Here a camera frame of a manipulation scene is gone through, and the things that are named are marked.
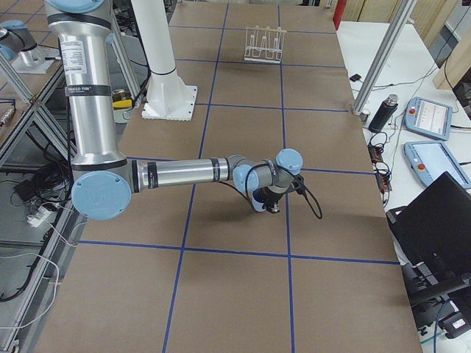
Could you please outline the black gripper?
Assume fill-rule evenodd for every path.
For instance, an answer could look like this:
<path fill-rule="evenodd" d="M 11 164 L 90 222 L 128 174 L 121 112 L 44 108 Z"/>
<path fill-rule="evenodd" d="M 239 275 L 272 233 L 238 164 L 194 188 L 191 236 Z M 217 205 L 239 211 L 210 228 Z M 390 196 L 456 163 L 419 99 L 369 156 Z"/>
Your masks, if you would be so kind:
<path fill-rule="evenodd" d="M 282 199 L 283 195 L 286 193 L 287 188 L 269 188 L 264 187 L 262 189 L 262 199 L 263 199 L 263 210 L 272 213 L 278 213 L 279 207 L 278 202 Z"/>

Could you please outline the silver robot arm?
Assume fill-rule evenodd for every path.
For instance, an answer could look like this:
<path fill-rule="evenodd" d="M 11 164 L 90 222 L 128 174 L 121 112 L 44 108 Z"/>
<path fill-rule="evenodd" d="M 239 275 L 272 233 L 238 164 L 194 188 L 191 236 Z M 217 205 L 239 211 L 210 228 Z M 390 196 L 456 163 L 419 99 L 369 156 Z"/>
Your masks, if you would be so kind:
<path fill-rule="evenodd" d="M 146 188 L 230 180 L 258 212 L 278 211 L 279 200 L 305 192 L 301 154 L 281 150 L 272 160 L 255 162 L 241 155 L 198 160 L 147 162 L 129 159 L 118 149 L 106 41 L 112 33 L 110 1 L 47 1 L 49 28 L 59 38 L 65 94 L 71 108 L 77 153 L 71 161 L 74 207 L 93 220 L 121 215 L 131 196 Z M 179 77 L 161 1 L 132 5 L 149 65 L 144 118 L 188 121 L 197 88 Z"/>
<path fill-rule="evenodd" d="M 55 60 L 56 48 L 41 48 L 23 21 L 1 23 L 1 54 L 20 74 L 45 74 Z"/>

